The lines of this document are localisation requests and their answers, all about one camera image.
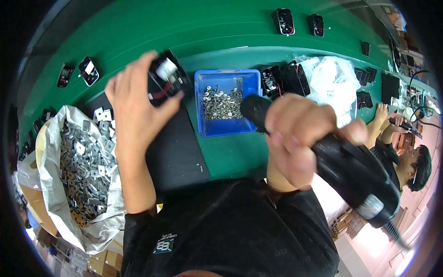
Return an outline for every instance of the white label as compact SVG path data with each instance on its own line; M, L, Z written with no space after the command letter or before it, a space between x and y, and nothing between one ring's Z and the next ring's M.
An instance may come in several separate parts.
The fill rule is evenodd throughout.
M177 71L177 66L170 59L166 58L163 63L155 71L157 75L164 80L168 81L169 77Z
M88 65L85 68L86 74L91 74L92 69L94 69L94 64L92 63L92 61L89 61Z
M365 220L373 219L385 205L375 195L370 194L355 211Z

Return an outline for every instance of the blue plastic bin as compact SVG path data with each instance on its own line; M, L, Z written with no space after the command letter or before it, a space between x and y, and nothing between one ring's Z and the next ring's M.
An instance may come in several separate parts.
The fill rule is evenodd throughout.
M197 108L198 132L202 137L217 137L234 134L252 133L257 127L248 119L205 120L203 113L203 94L206 87L220 85L226 94L233 88L243 91L243 98L250 94L262 96L260 72L256 69L219 69L199 70L194 75L195 104Z

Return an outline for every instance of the person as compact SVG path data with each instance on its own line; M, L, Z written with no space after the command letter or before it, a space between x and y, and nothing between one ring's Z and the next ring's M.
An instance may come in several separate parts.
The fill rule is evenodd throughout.
M183 92L154 107L147 71L156 52L126 66L105 88L112 105L125 216L122 276L334 276L339 256L310 184L310 147L335 132L354 144L367 138L355 120L337 129L334 110L304 97L277 99L266 116L269 187L230 180L165 202L156 194L145 152L178 111Z
M392 146L392 137L394 133L407 133L400 125L408 120L402 115L396 115L395 124L390 124L387 116L388 106L378 103L375 117L368 123L368 140L365 145L381 162L399 191L403 191L404 187L411 191L419 191L431 175L432 160L429 149L425 145L416 149L410 147L398 156ZM383 125L388 126L380 132Z

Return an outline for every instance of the black electric screwdriver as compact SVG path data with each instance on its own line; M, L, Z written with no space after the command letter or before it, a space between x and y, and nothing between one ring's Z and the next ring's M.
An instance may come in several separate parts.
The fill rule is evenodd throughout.
M264 127L271 102L248 95L241 103L243 116ZM365 147L355 146L330 133L312 146L317 157L317 172L364 220L373 227L384 227L404 248L391 218L400 206L400 192L378 159Z

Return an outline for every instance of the red wire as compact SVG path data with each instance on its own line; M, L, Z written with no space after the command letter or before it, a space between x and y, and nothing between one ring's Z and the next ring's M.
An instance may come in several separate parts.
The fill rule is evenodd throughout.
M273 82L273 84L276 84L278 87L278 93L280 94L280 97L283 97L283 95L281 95L281 90L280 90L280 85L276 82Z
M170 82L167 82L166 85L164 86L164 88L163 88L161 91L159 91L159 92L157 92L157 93L154 93L154 94L151 94L152 98L153 98L153 99L160 99L160 98L163 98L163 96L164 96L165 93L168 91L168 89L169 89L170 86L171 86L171 83L170 83Z
M290 25L288 25L288 24L285 24L285 26L288 26L289 28L291 28L291 32L289 33L290 35L293 35L294 34L294 28L292 28Z

